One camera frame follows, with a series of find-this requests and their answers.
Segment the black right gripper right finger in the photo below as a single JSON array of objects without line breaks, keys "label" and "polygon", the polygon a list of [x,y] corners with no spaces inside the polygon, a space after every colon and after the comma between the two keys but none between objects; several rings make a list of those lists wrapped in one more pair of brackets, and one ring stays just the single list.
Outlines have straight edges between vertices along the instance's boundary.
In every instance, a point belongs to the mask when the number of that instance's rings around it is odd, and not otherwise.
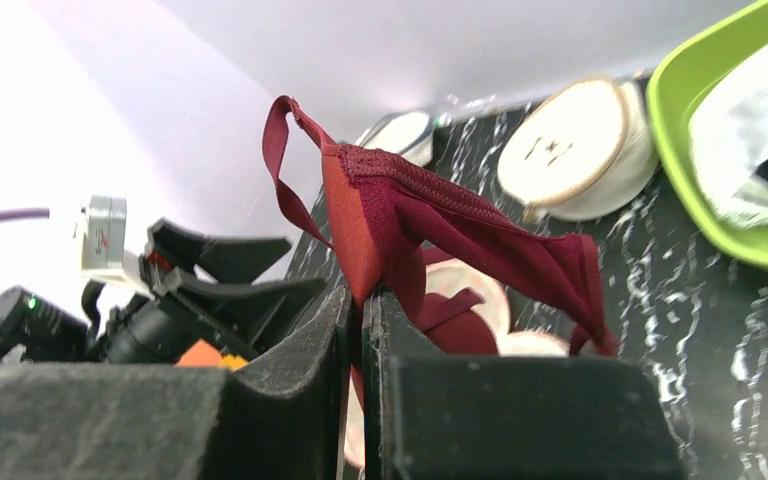
[{"label": "black right gripper right finger", "polygon": [[643,372],[598,356],[446,354],[379,287],[363,321],[370,479],[682,479]]}]

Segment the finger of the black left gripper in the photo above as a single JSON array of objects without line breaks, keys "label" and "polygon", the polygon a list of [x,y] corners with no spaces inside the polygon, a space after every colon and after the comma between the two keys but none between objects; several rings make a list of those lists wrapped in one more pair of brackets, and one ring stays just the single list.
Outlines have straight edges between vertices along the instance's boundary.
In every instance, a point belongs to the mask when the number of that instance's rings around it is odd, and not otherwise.
[{"label": "finger of the black left gripper", "polygon": [[291,334],[326,286],[321,278],[209,283],[176,268],[161,281],[161,310],[221,352],[252,360]]},{"label": "finger of the black left gripper", "polygon": [[147,230],[147,253],[167,270],[199,267],[219,283],[251,283],[290,251],[285,238],[208,236],[160,219]]}]

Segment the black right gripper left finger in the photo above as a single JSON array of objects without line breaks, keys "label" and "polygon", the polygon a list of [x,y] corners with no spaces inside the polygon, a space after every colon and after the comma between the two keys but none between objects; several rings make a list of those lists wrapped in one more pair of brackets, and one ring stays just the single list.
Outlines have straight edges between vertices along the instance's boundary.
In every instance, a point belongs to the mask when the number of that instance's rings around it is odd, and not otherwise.
[{"label": "black right gripper left finger", "polygon": [[0,368],[0,479],[334,479],[351,297],[238,371],[37,363]]}]

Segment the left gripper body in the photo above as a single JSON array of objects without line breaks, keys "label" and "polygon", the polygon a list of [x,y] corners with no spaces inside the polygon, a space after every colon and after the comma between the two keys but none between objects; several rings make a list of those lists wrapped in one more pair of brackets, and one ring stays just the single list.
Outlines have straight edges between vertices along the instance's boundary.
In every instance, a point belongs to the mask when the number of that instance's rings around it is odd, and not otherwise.
[{"label": "left gripper body", "polygon": [[153,296],[135,295],[125,307],[113,310],[102,335],[89,340],[84,358],[118,364],[176,364],[201,340],[161,310],[161,281]]}]

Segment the dark red bra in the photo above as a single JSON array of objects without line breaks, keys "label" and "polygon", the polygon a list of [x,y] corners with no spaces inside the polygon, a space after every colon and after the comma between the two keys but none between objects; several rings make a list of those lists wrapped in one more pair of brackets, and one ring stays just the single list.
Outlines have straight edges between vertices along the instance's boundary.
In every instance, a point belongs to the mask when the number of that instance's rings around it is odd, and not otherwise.
[{"label": "dark red bra", "polygon": [[262,139],[264,163],[279,208],[313,237],[320,232],[307,208],[280,178],[295,122],[319,148],[331,248],[354,305],[388,286],[407,317],[418,322],[428,260],[459,259],[575,323],[571,354],[591,344],[613,356],[617,342],[605,321],[599,253],[591,237],[542,237],[512,223],[481,196],[380,149],[335,142],[299,104],[277,98]]}]

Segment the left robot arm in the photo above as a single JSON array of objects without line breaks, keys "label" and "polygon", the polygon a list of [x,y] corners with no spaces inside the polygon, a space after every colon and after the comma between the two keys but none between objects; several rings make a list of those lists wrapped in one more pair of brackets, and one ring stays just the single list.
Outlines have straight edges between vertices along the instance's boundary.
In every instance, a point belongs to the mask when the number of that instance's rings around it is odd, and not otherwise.
[{"label": "left robot arm", "polygon": [[284,238],[210,237],[161,219],[137,267],[148,290],[101,319],[101,282],[82,293],[81,321],[14,286],[0,294],[0,366],[13,362],[176,364],[198,342],[253,360],[297,326],[325,280],[258,277],[290,249]]}]

